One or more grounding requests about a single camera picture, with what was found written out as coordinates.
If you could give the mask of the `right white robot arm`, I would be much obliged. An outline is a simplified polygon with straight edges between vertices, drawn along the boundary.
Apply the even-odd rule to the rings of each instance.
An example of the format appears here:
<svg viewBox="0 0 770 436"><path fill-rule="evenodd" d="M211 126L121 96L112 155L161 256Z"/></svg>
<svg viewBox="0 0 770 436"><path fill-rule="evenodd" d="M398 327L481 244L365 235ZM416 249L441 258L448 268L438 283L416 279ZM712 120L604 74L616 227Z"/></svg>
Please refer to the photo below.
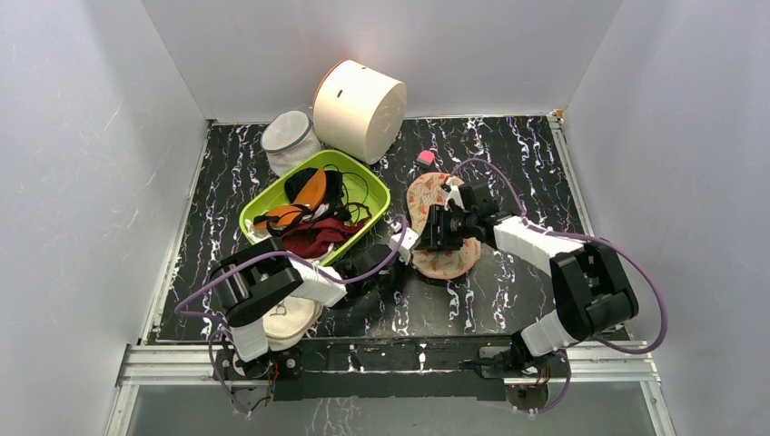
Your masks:
<svg viewBox="0 0 770 436"><path fill-rule="evenodd" d="M480 184L443 183L441 190L447 197L429 207L418 249L457 251L475 239L537 267L553 288L553 311L513 333L508 350L479 357L475 365L533 376L555 352L637 315L637 297L612 249L581 237L557 236L503 212Z"/></svg>

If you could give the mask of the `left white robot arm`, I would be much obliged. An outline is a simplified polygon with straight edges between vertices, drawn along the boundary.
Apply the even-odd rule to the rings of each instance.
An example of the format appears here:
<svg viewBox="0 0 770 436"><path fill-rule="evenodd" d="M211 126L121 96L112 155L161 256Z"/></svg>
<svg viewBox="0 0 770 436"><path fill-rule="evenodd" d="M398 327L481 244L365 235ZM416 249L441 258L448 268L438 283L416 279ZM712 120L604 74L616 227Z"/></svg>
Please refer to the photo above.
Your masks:
<svg viewBox="0 0 770 436"><path fill-rule="evenodd" d="M324 308L347 309L395 278L400 256L386 244L332 266L297 254L279 256L275 237L224 259L210 274L222 304L236 366L250 378L271 367L270 352L296 345Z"/></svg>

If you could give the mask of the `floral mesh laundry bag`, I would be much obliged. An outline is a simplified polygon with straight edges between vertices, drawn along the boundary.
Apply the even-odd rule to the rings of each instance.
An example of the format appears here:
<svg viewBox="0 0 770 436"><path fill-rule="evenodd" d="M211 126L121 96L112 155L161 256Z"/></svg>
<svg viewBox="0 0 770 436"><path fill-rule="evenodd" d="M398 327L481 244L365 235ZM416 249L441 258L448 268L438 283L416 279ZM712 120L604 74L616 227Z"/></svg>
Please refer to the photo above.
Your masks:
<svg viewBox="0 0 770 436"><path fill-rule="evenodd" d="M411 183L406 200L410 227L420 237L412 252L412 263L422 275L436 280L453 280L467 273L481 255L474 238L460 240L449 232L447 186L463 181L448 173L425 173Z"/></svg>

